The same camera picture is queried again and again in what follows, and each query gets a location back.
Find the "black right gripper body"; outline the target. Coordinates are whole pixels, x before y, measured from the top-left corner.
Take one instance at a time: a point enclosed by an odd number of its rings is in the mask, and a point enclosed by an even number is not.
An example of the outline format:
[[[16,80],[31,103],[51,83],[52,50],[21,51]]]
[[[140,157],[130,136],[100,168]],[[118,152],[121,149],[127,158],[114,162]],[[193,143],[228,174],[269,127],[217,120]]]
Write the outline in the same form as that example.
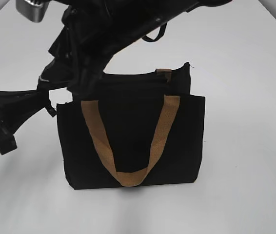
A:
[[[75,31],[62,31],[49,53],[53,60],[43,69],[37,89],[50,91],[66,88],[72,94],[93,94],[109,55],[102,52],[106,34],[88,34],[79,38]]]

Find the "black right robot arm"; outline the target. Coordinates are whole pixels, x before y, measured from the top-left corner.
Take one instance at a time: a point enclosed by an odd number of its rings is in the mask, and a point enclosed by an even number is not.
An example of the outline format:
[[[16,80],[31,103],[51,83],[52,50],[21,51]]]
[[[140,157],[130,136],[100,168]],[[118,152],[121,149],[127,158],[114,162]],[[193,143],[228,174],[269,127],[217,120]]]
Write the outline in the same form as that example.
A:
[[[112,57],[168,21],[222,0],[67,0],[63,29],[49,49],[53,60],[42,71],[38,90],[66,88],[75,96],[96,92],[106,81],[104,69]]]

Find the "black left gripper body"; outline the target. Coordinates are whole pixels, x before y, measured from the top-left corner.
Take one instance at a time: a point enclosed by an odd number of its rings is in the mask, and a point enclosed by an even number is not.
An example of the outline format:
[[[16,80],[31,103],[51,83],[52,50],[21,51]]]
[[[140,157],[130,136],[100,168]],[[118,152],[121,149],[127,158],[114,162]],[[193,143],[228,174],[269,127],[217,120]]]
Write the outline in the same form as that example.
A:
[[[0,91],[0,154],[17,149],[14,133],[47,105],[49,92],[46,90]]]

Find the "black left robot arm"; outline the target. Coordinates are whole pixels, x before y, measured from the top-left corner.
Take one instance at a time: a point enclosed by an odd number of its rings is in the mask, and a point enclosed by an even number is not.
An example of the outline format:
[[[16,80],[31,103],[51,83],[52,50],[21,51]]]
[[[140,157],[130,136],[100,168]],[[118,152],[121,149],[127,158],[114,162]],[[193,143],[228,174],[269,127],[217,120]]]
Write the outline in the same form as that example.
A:
[[[0,154],[17,149],[14,133],[42,109],[56,116],[47,90],[0,91]]]

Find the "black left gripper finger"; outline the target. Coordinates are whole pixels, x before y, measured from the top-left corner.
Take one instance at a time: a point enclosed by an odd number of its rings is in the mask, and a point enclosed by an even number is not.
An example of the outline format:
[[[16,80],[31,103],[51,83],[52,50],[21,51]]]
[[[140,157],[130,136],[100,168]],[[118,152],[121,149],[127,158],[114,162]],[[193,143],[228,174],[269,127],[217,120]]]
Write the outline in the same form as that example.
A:
[[[55,117],[57,115],[57,111],[51,105],[47,105],[45,108],[51,117]]]

